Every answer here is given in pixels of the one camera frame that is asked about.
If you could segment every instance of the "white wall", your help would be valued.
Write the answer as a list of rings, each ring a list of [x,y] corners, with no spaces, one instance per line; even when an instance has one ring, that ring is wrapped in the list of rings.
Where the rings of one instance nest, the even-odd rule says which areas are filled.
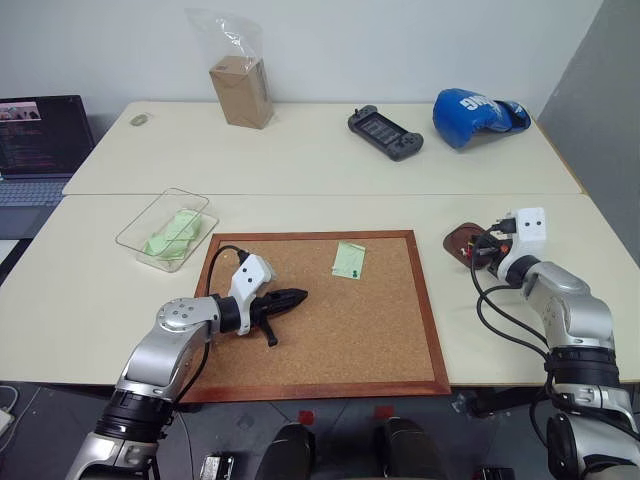
[[[602,0],[0,0],[0,97],[79,93],[95,133],[138,99],[215,99],[185,7],[264,29],[280,101],[421,102],[459,86],[538,115]]]

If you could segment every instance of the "laptop keyboard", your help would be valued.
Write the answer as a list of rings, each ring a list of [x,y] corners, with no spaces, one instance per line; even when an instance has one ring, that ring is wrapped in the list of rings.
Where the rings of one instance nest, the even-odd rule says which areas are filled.
[[[55,207],[66,182],[0,182],[0,207]]]

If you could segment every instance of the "wooden frame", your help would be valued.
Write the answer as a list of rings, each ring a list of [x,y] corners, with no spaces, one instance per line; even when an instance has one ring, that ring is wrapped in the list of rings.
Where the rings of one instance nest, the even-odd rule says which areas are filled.
[[[185,402],[224,402],[252,400],[280,400],[301,398],[374,397],[403,395],[442,395],[450,393],[440,342],[424,281],[415,235],[412,230],[356,231],[356,232],[299,232],[299,233],[227,233],[211,239],[196,296],[207,295],[206,277],[213,255],[222,243],[238,241],[283,240],[340,240],[403,238],[406,242],[411,272],[416,289],[420,314],[434,379],[431,381],[398,381],[367,383],[327,383],[303,385],[220,386],[197,388],[198,383],[185,396]]]

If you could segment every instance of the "laptop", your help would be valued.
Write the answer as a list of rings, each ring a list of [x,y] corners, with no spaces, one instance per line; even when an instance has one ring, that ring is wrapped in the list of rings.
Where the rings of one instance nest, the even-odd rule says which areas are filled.
[[[33,238],[94,145],[78,95],[0,99],[0,239]]]

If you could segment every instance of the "black cable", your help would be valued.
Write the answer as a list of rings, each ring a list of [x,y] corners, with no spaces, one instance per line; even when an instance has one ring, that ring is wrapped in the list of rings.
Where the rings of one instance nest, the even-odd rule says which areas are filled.
[[[246,254],[244,250],[236,247],[235,245],[223,245],[216,251],[216,253],[213,255],[213,258],[211,259],[209,270],[207,271],[207,283],[206,283],[207,295],[211,294],[211,276],[213,275],[213,267],[215,266],[216,260],[218,259],[220,254],[225,250],[235,250],[238,253],[238,255],[240,255],[241,253]],[[180,391],[174,403],[176,404],[180,403],[180,400],[182,400],[182,397],[184,397],[185,394],[189,391],[189,389],[193,386],[193,384],[196,382],[196,380],[202,373],[202,370],[204,370],[204,367],[207,364],[208,358],[209,358],[209,342],[205,343],[204,345],[204,353],[202,354],[202,360],[200,361],[200,365],[198,366],[198,369],[191,377],[191,380],[189,380],[189,383],[187,383],[185,387]]]
[[[515,290],[515,289],[516,289],[516,287],[511,287],[511,286],[509,286],[509,285],[498,285],[498,286],[496,286],[496,287],[491,287],[491,288],[488,288],[488,289],[486,289],[486,290],[483,290],[484,295],[483,295],[483,296],[481,296],[481,298],[482,298],[482,300],[483,300],[483,301],[485,301],[485,302],[486,302],[486,301],[487,301],[487,298],[488,298],[488,295],[489,295],[490,293],[492,293],[492,292],[495,292],[495,291],[497,291],[497,290]],[[535,337],[537,337],[537,338],[539,338],[539,339],[542,339],[542,340],[544,341],[544,344],[545,344],[545,345],[547,344],[547,341],[546,341],[546,339],[544,338],[544,336],[543,336],[540,332],[538,332],[537,330],[535,330],[534,328],[532,328],[532,327],[530,327],[529,325],[527,325],[526,323],[521,322],[520,320],[518,320],[518,319],[516,319],[516,318],[513,318],[513,317],[511,317],[511,318],[507,318],[507,320],[509,320],[509,321],[511,321],[512,323],[516,324],[516,325],[517,325],[517,326],[519,326],[520,328],[523,328],[524,330],[526,330],[527,332],[529,332],[531,335],[533,335],[533,336],[535,336]]]
[[[153,472],[153,480],[160,480],[160,468],[158,468],[158,459],[151,458],[151,471]]]
[[[204,344],[204,353],[202,354],[202,360],[200,361],[200,365],[198,366],[196,373],[193,374],[193,377],[191,377],[191,380],[189,380],[189,383],[187,383],[185,387],[182,389],[182,391],[178,394],[174,402],[175,404],[180,403],[180,400],[182,400],[182,397],[185,396],[185,394],[196,382],[196,379],[200,376],[200,374],[202,373],[202,370],[204,370],[204,366],[207,363],[207,358],[209,358],[209,342]]]
[[[213,258],[211,259],[209,270],[207,270],[207,283],[205,284],[207,295],[211,295],[211,276],[213,275],[213,267],[215,266],[216,260],[218,259],[220,254],[225,250],[235,250],[237,253],[244,251],[241,248],[236,247],[235,245],[223,245],[216,251],[216,253],[213,255]]]
[[[518,345],[522,345],[523,347],[526,347],[526,348],[528,348],[530,350],[533,350],[538,355],[540,355],[545,360],[545,362],[547,361],[547,354],[545,352],[543,352],[540,348],[536,347],[535,345],[532,345],[531,343],[529,343],[529,342],[527,342],[525,340],[521,340],[519,338],[512,337],[511,335],[507,335],[506,333],[501,332],[500,330],[495,328],[493,325],[491,325],[487,321],[487,319],[484,318],[484,315],[482,314],[482,302],[483,301],[484,301],[484,299],[482,297],[478,297],[478,301],[476,302],[476,313],[478,314],[478,318],[480,319],[480,321],[482,322],[482,324],[485,327],[487,327],[489,330],[491,330],[493,333],[495,333],[499,337],[504,338],[505,340],[509,340],[510,342],[517,343]]]
[[[547,345],[547,339],[544,337],[544,335],[542,335],[540,332],[537,332],[535,329],[531,328],[530,326],[522,323],[520,320],[518,320],[517,318],[513,317],[512,315],[509,315],[507,312],[502,310],[500,307],[498,307],[495,303],[493,303],[491,301],[491,299],[487,295],[488,295],[488,293],[490,293],[490,291],[493,291],[493,290],[489,289],[489,290],[485,291],[480,286],[480,282],[478,281],[478,277],[476,276],[476,259],[477,259],[477,256],[478,256],[478,248],[480,248],[479,245],[480,245],[481,240],[485,236],[489,235],[490,234],[489,232],[491,232],[493,230],[495,230],[495,226],[491,227],[485,233],[480,235],[476,239],[476,242],[474,243],[473,248],[471,249],[471,280],[473,281],[473,286],[478,291],[478,294],[480,295],[480,297],[485,302],[487,302],[487,305],[489,305],[493,310],[495,310],[497,313],[499,313],[504,318],[509,320],[511,323],[514,323],[514,324],[518,325],[519,327],[525,329],[530,334],[534,335],[542,343]],[[501,288],[495,288],[495,290],[518,290],[518,287],[501,286]]]
[[[584,480],[585,478],[587,478],[587,475],[589,475],[590,473],[600,471],[598,470],[599,468],[604,470],[605,468],[613,467],[614,465],[618,465],[618,464],[604,461],[604,462],[595,462],[590,465],[587,465],[586,468],[580,474],[579,480]]]
[[[533,401],[529,405],[529,420],[531,420],[531,426],[533,427],[534,432],[536,432],[536,435],[540,439],[540,442],[542,443],[542,445],[544,445],[545,448],[547,448],[547,440],[542,434],[542,430],[540,430],[540,426],[538,426],[538,421],[536,420],[536,408],[538,406],[538,402],[541,399],[542,393],[544,393],[544,387],[541,387],[540,390],[538,390],[538,392],[536,393],[536,396],[533,397]]]
[[[194,471],[193,471],[193,449],[191,448],[191,436],[189,435],[189,429],[187,428],[187,422],[185,422],[184,417],[180,412],[178,412],[178,419],[180,423],[182,423],[182,427],[184,428],[184,435],[187,439],[187,447],[189,447],[189,465],[191,465],[191,479],[193,479]]]
[[[640,442],[640,434],[637,434],[636,432],[634,432],[633,430],[623,427],[622,425],[620,425],[617,422],[614,422],[613,420],[611,420],[609,417],[607,417],[605,414],[601,414],[595,410],[592,410],[590,408],[587,407],[579,407],[577,405],[574,405],[572,403],[570,403],[569,401],[565,400],[564,398],[562,398],[561,394],[556,393],[553,390],[553,385],[550,382],[547,382],[545,384],[545,390],[547,392],[547,395],[549,396],[549,398],[552,400],[552,402],[557,405],[560,405],[560,409],[566,412],[570,412],[570,413],[576,413],[578,415],[581,415],[585,418],[589,418],[592,420],[599,420],[602,423],[606,423],[607,425],[609,425],[610,427],[613,427],[617,430],[620,430],[622,433],[626,433],[627,435],[629,435],[631,438],[633,438],[635,441]]]

